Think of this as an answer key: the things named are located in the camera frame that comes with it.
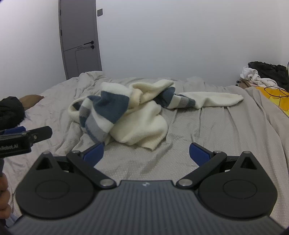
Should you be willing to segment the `person's left hand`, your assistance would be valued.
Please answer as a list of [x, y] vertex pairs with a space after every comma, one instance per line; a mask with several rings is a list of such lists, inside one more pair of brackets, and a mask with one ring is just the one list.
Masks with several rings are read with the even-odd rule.
[[10, 192], [8, 190], [8, 180], [3, 173], [0, 181], [1, 196], [0, 196], [0, 218], [7, 219], [11, 214], [11, 206], [9, 205]]

